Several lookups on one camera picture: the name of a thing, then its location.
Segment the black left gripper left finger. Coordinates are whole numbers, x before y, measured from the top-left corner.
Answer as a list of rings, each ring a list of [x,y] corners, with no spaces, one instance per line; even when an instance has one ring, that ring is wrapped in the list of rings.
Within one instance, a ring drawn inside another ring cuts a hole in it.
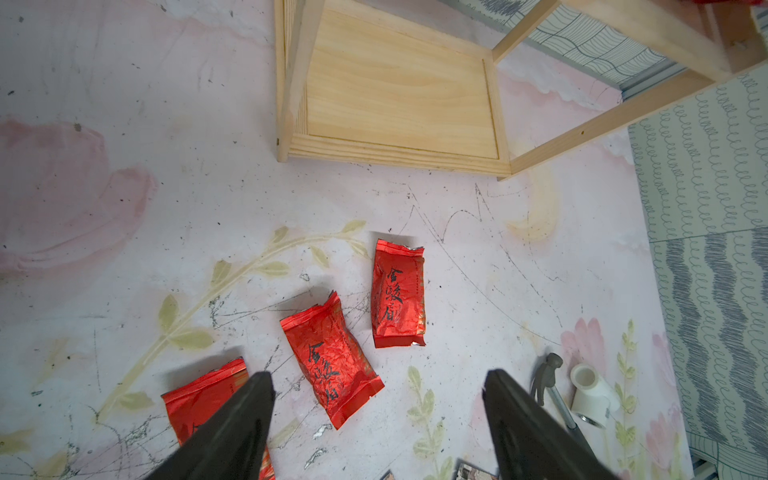
[[[147,477],[274,479],[267,437],[275,404],[272,376],[258,372]]]

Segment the red tea bag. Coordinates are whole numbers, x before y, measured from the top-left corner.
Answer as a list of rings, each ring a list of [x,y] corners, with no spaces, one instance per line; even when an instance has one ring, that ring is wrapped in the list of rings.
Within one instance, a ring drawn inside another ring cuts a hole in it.
[[[766,8],[768,5],[768,0],[690,0],[690,2],[699,5],[732,3]]]
[[[423,247],[377,241],[371,324],[376,348],[426,345]]]
[[[341,300],[333,291],[322,305],[289,316],[280,326],[335,429],[384,388],[346,326]]]
[[[190,384],[163,395],[180,447],[251,377],[238,358]]]

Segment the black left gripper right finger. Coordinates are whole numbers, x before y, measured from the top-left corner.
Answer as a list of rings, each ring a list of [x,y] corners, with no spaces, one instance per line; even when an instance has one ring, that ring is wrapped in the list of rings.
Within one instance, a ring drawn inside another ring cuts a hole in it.
[[[487,372],[482,398],[501,479],[613,479],[506,371]]]

